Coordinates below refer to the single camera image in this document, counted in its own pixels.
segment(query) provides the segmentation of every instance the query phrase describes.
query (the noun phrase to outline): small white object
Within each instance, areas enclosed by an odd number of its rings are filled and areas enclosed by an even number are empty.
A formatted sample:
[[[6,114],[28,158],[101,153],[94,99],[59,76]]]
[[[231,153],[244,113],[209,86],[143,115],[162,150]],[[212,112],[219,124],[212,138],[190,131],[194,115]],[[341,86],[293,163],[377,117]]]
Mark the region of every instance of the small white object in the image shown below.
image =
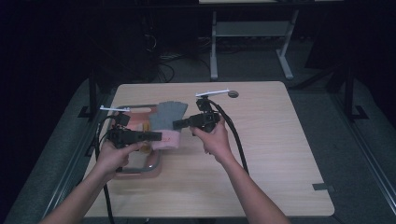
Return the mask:
[[[115,108],[115,107],[104,107],[103,105],[100,106],[100,109],[101,110],[112,110],[112,111],[123,111],[123,112],[131,111],[131,108],[129,108],[129,107]]]
[[[224,90],[224,91],[207,91],[204,93],[196,93],[195,96],[196,97],[201,97],[201,96],[213,96],[213,95],[219,95],[225,92],[229,92],[230,90]]]

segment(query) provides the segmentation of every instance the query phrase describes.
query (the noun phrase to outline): gray floor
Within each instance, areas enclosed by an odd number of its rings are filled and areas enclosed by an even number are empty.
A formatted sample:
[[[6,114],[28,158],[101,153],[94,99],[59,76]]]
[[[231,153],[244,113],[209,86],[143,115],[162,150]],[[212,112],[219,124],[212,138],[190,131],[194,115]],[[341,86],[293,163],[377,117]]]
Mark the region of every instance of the gray floor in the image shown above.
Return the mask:
[[[277,61],[275,48],[278,43],[267,43],[262,48],[242,50],[236,53],[218,55],[219,81],[267,81],[278,80],[286,86],[293,86],[312,77],[318,70],[305,69],[304,63],[311,43],[293,41],[287,58],[295,78],[283,77]],[[199,55],[200,60],[181,59],[167,63],[175,69],[171,82],[206,82],[210,75],[207,64],[208,52]],[[162,66],[170,77],[171,70]],[[368,162],[363,156],[361,145],[352,132],[357,128],[367,145],[375,154],[378,163],[396,186],[396,131],[376,107],[367,89],[356,82],[355,104],[361,105],[369,119],[349,123],[339,105],[342,93],[329,94],[324,90],[327,78],[323,78],[303,91],[290,91],[305,135],[312,148],[324,182],[334,188],[330,192],[335,207],[333,217],[291,217],[292,223],[396,223],[396,216],[390,209],[381,188],[377,185]],[[103,99],[103,104],[111,102],[112,95]],[[87,83],[83,83],[66,108],[57,129],[49,140],[43,155],[27,181],[19,199],[14,204],[6,223],[36,223],[45,213],[53,194],[59,195],[59,182],[69,167],[70,158],[79,155],[75,169],[66,184],[76,184],[83,176],[89,157],[86,143],[92,134],[92,126],[87,119],[76,119],[82,105],[88,104]],[[117,218],[116,223],[144,223],[145,219]],[[108,223],[107,218],[85,218],[83,223]],[[151,224],[198,223],[196,219],[154,218]],[[245,218],[220,218],[216,223],[247,223]]]

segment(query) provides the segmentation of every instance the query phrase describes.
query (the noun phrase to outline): wooden table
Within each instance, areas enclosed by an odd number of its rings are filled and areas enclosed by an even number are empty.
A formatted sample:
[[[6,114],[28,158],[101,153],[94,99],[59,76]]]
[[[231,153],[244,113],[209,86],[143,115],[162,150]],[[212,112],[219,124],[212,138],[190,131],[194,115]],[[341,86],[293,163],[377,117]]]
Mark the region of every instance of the wooden table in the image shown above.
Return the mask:
[[[199,113],[195,93],[224,89],[239,92],[211,97],[232,118],[253,180],[288,217],[326,217],[334,212],[304,131],[281,82],[210,82],[121,85],[112,106],[151,105],[165,101],[189,104],[185,118]],[[239,160],[233,134],[232,151]],[[233,187],[215,159],[189,129],[180,149],[163,151],[163,170],[149,179],[108,183],[115,217],[244,217]],[[95,161],[92,157],[87,173]],[[106,217],[102,192],[86,217]]]

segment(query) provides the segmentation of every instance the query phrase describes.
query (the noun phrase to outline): finger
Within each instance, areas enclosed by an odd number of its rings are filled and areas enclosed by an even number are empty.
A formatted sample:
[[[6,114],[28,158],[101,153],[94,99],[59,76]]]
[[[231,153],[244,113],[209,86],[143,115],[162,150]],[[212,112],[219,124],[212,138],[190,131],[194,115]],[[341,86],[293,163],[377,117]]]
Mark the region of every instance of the finger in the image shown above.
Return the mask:
[[[224,119],[224,117],[223,116],[220,116],[220,120],[219,120],[219,122],[218,123],[220,123],[220,124],[222,124],[222,125],[224,125],[225,124],[225,119]]]
[[[123,147],[120,150],[124,151],[126,154],[129,154],[133,151],[138,150],[139,148],[141,148],[143,146],[143,143],[139,142],[139,143],[133,143],[131,145],[129,145],[128,147]]]
[[[114,143],[111,142],[110,140],[106,140],[103,144],[102,147],[115,147]]]
[[[204,139],[206,139],[206,137],[207,137],[207,133],[204,132],[204,131],[202,131],[202,130],[199,129],[199,128],[190,127],[190,131],[191,131],[193,134],[195,134],[197,137],[201,138],[201,140],[203,140],[203,141],[204,141]]]

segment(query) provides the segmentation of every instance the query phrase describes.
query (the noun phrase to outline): metal bar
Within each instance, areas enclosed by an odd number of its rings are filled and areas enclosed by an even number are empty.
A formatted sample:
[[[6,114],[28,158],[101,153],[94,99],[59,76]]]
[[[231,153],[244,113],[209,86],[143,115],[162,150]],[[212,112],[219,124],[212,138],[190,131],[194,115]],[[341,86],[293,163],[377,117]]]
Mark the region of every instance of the metal bar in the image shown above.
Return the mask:
[[[343,107],[343,103],[336,97],[335,95],[332,96],[332,100],[339,106],[336,108],[341,112],[341,108]],[[361,149],[361,153],[363,155],[363,158],[366,160],[368,167],[375,179],[376,184],[382,191],[382,194],[385,197],[385,200],[388,202],[390,209],[393,211],[393,213],[396,215],[396,190],[390,183],[387,175],[384,173],[382,170],[380,164],[376,160],[372,150],[370,149],[369,145],[366,143],[364,140],[364,137],[361,134],[361,131],[357,127],[357,125],[354,122],[351,122],[349,118],[346,116],[341,116],[343,121],[345,122],[346,126],[349,128],[351,131],[352,136],[355,138],[356,143],[359,145],[359,148]]]
[[[107,97],[103,97],[100,102],[102,104],[108,103],[110,99]],[[44,218],[49,212],[51,212],[59,203],[61,203],[70,190],[74,187],[72,185],[73,181],[73,173],[76,169],[78,162],[81,158],[84,157],[85,149],[91,145],[91,141],[95,134],[95,129],[99,120],[106,116],[106,112],[98,112],[96,116],[89,122],[89,125],[86,127],[84,134],[81,136],[78,145],[73,152],[73,155],[70,159],[70,162],[67,164],[67,167],[64,171],[64,174],[59,182],[59,184],[55,187],[52,192],[51,199],[49,200],[49,204],[44,211],[42,218]]]

